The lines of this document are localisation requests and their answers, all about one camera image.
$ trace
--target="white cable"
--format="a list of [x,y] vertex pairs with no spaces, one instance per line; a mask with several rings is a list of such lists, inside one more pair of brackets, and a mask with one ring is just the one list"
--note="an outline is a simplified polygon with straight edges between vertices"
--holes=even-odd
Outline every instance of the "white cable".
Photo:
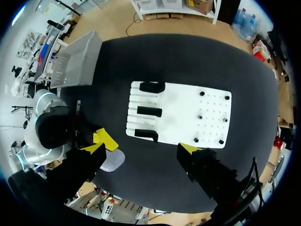
[[26,92],[24,91],[24,89],[22,89],[21,86],[20,86],[20,90],[21,90],[24,94],[26,94],[27,96],[29,96],[29,98],[33,99],[28,93],[26,93]]

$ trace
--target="black device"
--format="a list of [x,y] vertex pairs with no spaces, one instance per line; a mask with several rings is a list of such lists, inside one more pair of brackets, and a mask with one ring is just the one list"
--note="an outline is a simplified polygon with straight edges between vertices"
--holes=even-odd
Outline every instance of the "black device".
[[[246,218],[247,207],[260,193],[256,160],[253,159],[249,174],[241,181],[236,180],[237,171],[229,169],[216,159],[216,152],[211,149],[200,149],[178,144],[177,160],[186,171],[190,180],[198,182],[210,199],[218,204],[211,215],[211,220],[205,224],[234,225]],[[252,177],[253,169],[256,180]]]

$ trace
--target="black tabletop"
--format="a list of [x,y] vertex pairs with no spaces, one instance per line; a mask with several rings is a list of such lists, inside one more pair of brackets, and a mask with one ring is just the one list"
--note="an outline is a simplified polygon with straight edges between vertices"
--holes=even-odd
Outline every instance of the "black tabletop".
[[164,81],[227,90],[232,93],[226,146],[215,149],[238,179],[257,158],[261,173],[277,127],[274,73],[253,56],[227,44],[189,35],[150,34],[105,41],[92,86],[64,88],[70,106],[81,100],[87,119],[105,127],[126,155],[115,172],[99,170],[94,183],[137,204],[159,210],[213,211],[197,183],[191,183],[176,159],[175,145],[126,135],[132,81]]

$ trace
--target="wooden floor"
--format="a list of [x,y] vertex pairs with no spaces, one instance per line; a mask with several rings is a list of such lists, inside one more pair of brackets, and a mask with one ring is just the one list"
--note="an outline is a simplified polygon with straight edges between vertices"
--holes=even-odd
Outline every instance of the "wooden floor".
[[[126,37],[126,29],[133,22],[135,10],[129,0],[110,0],[95,7],[82,15],[70,37],[64,41],[71,43],[88,31],[95,30],[103,41]],[[212,20],[200,16],[185,16],[184,19],[158,19],[144,20],[133,24],[128,29],[128,34],[139,35],[148,33],[180,33],[204,36],[216,39],[250,53],[250,45],[241,40],[223,22],[217,21],[216,25]],[[164,223],[172,226],[195,226],[210,219],[211,213],[182,214],[170,213],[163,216],[150,215],[150,224]]]

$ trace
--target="wire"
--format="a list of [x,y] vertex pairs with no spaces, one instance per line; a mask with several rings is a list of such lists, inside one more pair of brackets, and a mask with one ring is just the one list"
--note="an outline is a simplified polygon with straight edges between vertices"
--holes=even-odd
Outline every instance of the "wire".
[[259,175],[258,175],[258,169],[257,169],[257,163],[256,163],[256,158],[253,158],[254,161],[254,170],[255,170],[255,174],[256,174],[256,183],[258,186],[258,192],[259,192],[259,198],[260,198],[260,203],[259,203],[259,208],[262,206],[262,203],[265,204],[263,197],[262,197],[262,192],[261,192],[261,186],[260,186],[260,182],[259,182]]
[[165,214],[167,214],[167,213],[162,213],[162,214],[160,214],[160,215],[157,215],[157,216],[155,216],[155,217],[149,219],[149,221],[150,221],[150,220],[153,220],[153,219],[155,219],[155,218],[157,218],[157,217],[160,217],[160,216],[162,216],[162,215],[165,215]]
[[0,131],[6,131],[6,130],[10,130],[10,129],[13,129],[14,127],[10,127],[8,129],[1,129]]
[[21,90],[24,94],[26,94],[27,96],[29,96],[29,97],[32,99],[32,97],[31,97],[28,93],[26,93],[26,92],[24,91],[24,89],[22,89],[21,86],[20,86],[20,90]]
[[133,16],[133,22],[127,27],[126,33],[127,33],[127,30],[128,30],[133,24],[138,24],[138,23],[140,23],[140,22],[142,21],[141,19],[135,20],[135,15],[137,15],[137,13],[134,13],[134,16]]

